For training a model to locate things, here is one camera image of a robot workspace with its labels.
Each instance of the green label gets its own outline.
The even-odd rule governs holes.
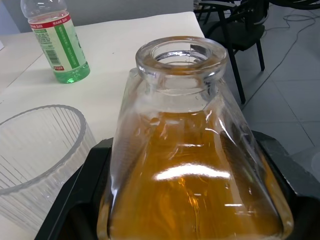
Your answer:
[[[61,25],[55,26],[54,28],[55,28],[56,34],[60,39],[63,50],[66,54],[66,57],[69,60],[71,67],[73,69],[79,67],[80,66],[79,61],[77,59],[74,48],[71,45],[65,26],[61,24]]]
[[[34,32],[37,34],[44,34],[47,32],[47,30],[46,29],[38,29],[38,30],[34,30]]]

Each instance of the clear glass cup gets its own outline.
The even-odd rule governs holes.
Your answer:
[[[174,36],[136,54],[101,200],[100,240],[282,240],[293,217],[223,79],[226,49]]]
[[[0,124],[0,214],[32,234],[96,144],[83,114],[48,105]]]

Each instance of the black holder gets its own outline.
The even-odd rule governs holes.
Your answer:
[[[320,239],[320,183],[274,138],[253,132],[294,217],[287,240]],[[64,184],[35,240],[97,240],[100,200],[109,176],[113,139],[103,140]]]

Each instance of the black chair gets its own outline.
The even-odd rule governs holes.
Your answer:
[[[265,0],[247,0],[237,6],[226,1],[206,0],[199,3],[203,9],[209,7],[218,13],[218,22],[204,24],[201,29],[206,38],[212,39],[227,48],[235,82],[239,91],[241,103],[246,102],[239,70],[235,58],[238,51],[245,51],[256,44],[261,71],[265,70],[264,57],[260,39],[264,34],[268,7]],[[228,18],[224,11],[231,12]]]

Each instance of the bottle mouth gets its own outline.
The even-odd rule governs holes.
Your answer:
[[[139,71],[145,74],[209,75],[224,72],[226,49],[219,43],[195,36],[173,36],[142,46],[135,56]]]

